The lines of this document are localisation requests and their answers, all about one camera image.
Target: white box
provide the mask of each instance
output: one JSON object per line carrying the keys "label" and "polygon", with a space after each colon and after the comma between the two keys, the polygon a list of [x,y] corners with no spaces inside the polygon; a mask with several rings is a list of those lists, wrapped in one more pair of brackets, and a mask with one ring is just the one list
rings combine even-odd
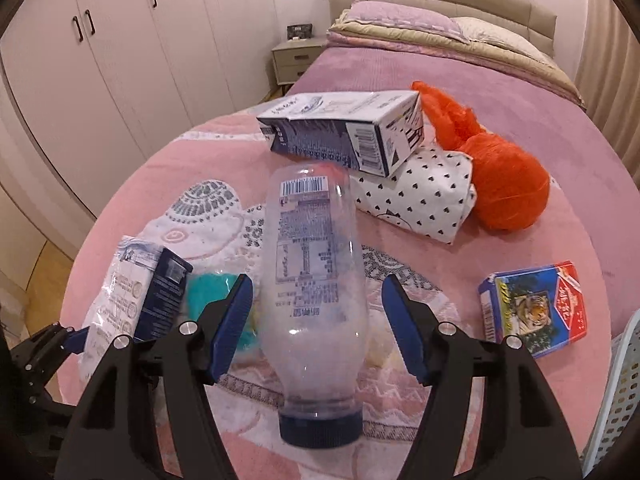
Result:
{"label": "white box", "polygon": [[297,94],[259,114],[258,121],[273,152],[391,176],[424,138],[419,95],[411,90]]}

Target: dark blue bottle cap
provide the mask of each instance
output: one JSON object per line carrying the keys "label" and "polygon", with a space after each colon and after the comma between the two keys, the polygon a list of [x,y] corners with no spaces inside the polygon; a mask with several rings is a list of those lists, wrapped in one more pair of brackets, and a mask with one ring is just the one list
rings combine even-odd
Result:
{"label": "dark blue bottle cap", "polygon": [[280,436],[292,446],[329,449],[355,442],[362,434],[362,410],[341,418],[317,420],[280,414]]}

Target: plastic bottle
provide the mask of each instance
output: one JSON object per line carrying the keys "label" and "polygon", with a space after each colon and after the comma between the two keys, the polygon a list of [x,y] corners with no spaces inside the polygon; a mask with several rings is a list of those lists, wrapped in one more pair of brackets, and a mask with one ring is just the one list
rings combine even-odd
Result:
{"label": "plastic bottle", "polygon": [[267,196],[258,338],[284,388],[280,436],[308,448],[362,434],[354,398],[368,310],[349,176],[331,163],[277,170]]}

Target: bottle label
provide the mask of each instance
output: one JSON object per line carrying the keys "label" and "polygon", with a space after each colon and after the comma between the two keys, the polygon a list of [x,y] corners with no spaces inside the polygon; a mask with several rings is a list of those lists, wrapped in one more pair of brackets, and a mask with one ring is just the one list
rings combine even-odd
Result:
{"label": "bottle label", "polygon": [[325,176],[280,184],[276,283],[276,306],[291,308],[291,317],[320,316],[321,305],[338,301],[329,183]]}

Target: purple bedspread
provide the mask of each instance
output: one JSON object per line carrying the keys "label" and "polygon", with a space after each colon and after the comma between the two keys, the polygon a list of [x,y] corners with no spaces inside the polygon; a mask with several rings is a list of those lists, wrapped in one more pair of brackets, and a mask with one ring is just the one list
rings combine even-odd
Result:
{"label": "purple bedspread", "polygon": [[640,193],[609,143],[571,102],[453,59],[329,48],[291,93],[407,89],[415,80],[471,106],[481,124],[535,155],[558,181],[600,259],[612,334],[640,308]]}

